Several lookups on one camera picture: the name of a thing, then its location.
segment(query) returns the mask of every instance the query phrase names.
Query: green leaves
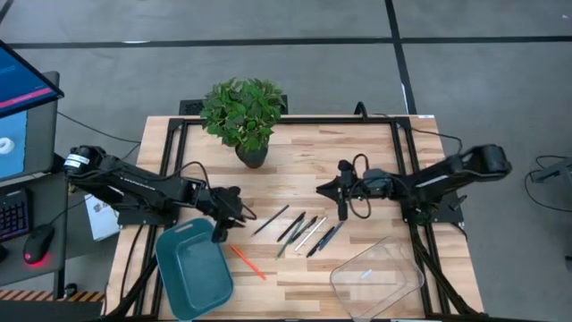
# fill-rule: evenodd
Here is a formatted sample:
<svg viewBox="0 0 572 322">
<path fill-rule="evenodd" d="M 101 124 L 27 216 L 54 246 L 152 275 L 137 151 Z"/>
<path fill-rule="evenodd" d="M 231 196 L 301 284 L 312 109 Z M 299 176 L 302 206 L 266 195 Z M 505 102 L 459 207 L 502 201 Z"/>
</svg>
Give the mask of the green leaves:
<svg viewBox="0 0 572 322">
<path fill-rule="evenodd" d="M 241 145 L 246 151 L 267 147 L 271 128 L 285 106 L 281 93 L 269 80 L 232 78 L 216 84 L 203 101 L 203 128 L 229 147 Z"/>
</svg>

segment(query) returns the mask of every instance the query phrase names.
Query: gray floor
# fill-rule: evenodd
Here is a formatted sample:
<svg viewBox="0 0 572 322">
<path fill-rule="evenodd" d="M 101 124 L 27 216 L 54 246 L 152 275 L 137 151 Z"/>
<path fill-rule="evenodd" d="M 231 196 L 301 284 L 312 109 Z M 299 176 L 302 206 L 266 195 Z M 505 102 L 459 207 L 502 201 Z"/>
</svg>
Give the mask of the gray floor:
<svg viewBox="0 0 572 322">
<path fill-rule="evenodd" d="M 396 0 L 402 37 L 572 35 L 567 0 Z M 387 37 L 382 0 L 16 0 L 0 25 L 6 42 L 77 42 L 278 37 Z M 477 281 L 488 313 L 568 321 L 572 316 L 572 216 L 540 208 L 523 178 L 542 154 L 572 155 L 570 43 L 405 45 L 420 114 L 466 147 L 502 145 L 513 173 L 465 189 L 463 205 Z M 392 45 L 28 49 L 41 71 L 62 74 L 60 110 L 103 131 L 138 139 L 152 114 L 176 114 L 231 76 L 267 78 L 289 95 L 293 114 L 404 113 Z M 129 117 L 128 124 L 122 123 Z M 455 146 L 443 142 L 452 153 Z M 130 145 L 58 120 L 56 150 L 97 144 L 121 155 Z M 536 198 L 572 208 L 569 187 L 532 186 Z M 68 262 L 68 280 L 89 290 L 105 285 L 112 243 Z M 12 285 L 49 289 L 51 280 Z"/>
</svg>

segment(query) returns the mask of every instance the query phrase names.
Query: clear plastic container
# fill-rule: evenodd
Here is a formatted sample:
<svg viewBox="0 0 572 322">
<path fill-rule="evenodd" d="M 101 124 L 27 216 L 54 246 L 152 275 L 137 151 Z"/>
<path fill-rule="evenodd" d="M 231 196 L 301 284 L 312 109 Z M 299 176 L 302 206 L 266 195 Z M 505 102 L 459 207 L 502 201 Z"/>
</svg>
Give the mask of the clear plastic container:
<svg viewBox="0 0 572 322">
<path fill-rule="evenodd" d="M 425 282 L 419 267 L 404 256 L 397 238 L 386 237 L 334 269 L 330 283 L 355 321 L 369 321 Z"/>
</svg>

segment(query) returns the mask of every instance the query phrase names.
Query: wooden tabletop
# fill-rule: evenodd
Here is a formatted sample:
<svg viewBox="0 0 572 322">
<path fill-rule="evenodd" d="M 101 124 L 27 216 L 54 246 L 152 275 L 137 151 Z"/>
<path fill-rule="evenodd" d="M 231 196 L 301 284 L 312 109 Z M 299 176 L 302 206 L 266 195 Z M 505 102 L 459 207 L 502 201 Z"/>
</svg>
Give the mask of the wooden tabletop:
<svg viewBox="0 0 572 322">
<path fill-rule="evenodd" d="M 147 119 L 138 166 L 159 172 L 169 118 L 157 116 Z M 433 118 L 411 116 L 411 123 L 420 130 L 437 131 Z M 199 125 L 189 127 L 183 164 L 200 161 L 205 165 L 214 187 L 240 186 L 243 201 L 258 214 L 258 220 L 247 222 L 246 228 L 229 231 L 229 239 L 223 244 L 223 251 L 232 273 L 234 293 L 225 305 L 202 318 L 349 318 L 330 285 L 330 273 L 387 236 L 398 238 L 403 244 L 405 256 L 413 258 L 408 227 L 401 220 L 398 203 L 372 200 L 373 209 L 369 219 L 359 219 L 349 213 L 348 221 L 327 247 L 313 257 L 306 258 L 309 249 L 330 227 L 338 223 L 336 204 L 316 194 L 315 187 L 329 182 L 339 174 L 337 164 L 340 160 L 351 161 L 358 153 L 369 157 L 371 167 L 381 167 L 397 173 L 390 127 L 386 124 L 279 124 L 273 130 L 275 134 L 270 139 L 265 164 L 252 170 L 238 160 L 233 148 L 221 145 L 220 139 L 208 135 Z M 175 142 L 178 141 L 178 135 L 177 132 Z M 400 137 L 405 159 L 409 160 L 405 136 Z M 442 145 L 437 136 L 414 132 L 414 138 L 422 168 L 443 158 Z M 176 144 L 173 144 L 172 161 L 175 153 Z M 362 165 L 357 167 L 357 172 L 361 175 Z M 202 178 L 200 170 L 193 166 L 186 168 L 182 175 Z M 290 208 L 279 219 L 255 237 L 250 237 L 267 218 L 287 204 Z M 358 212 L 365 211 L 364 203 L 356 201 L 356 206 Z M 302 211 L 307 212 L 308 219 L 312 216 L 327 216 L 327 220 L 299 251 L 289 247 L 282 258 L 275 259 L 283 242 L 276 243 L 277 237 Z M 196 210 L 183 210 L 180 223 L 197 216 L 202 215 Z M 470 306 L 482 310 L 464 236 L 447 224 L 433 225 L 433 229 L 443 273 Z M 132 226 L 120 233 L 107 286 L 108 311 L 114 309 L 119 302 L 127 255 L 136 231 L 137 227 Z M 147 227 L 135 244 L 126 290 L 130 289 L 139 276 L 146 239 Z M 237 246 L 264 272 L 266 281 L 257 276 L 230 249 L 231 244 Z M 439 311 L 434 280 L 431 273 L 427 272 L 426 275 L 432 293 L 433 309 Z M 153 275 L 149 280 L 144 313 L 148 313 L 151 308 L 155 279 Z M 423 315 L 420 292 L 415 291 L 378 317 L 421 318 Z M 162 297 L 160 318 L 174 318 L 165 295 Z"/>
</svg>

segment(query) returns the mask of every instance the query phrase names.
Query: monitor screen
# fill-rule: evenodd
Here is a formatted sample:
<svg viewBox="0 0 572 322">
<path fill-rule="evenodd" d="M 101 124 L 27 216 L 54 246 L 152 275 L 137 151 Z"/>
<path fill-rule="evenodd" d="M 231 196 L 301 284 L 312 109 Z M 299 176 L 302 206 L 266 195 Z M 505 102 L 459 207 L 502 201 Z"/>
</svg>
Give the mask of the monitor screen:
<svg viewBox="0 0 572 322">
<path fill-rule="evenodd" d="M 0 42 L 0 117 L 63 97 L 40 72 Z"/>
</svg>

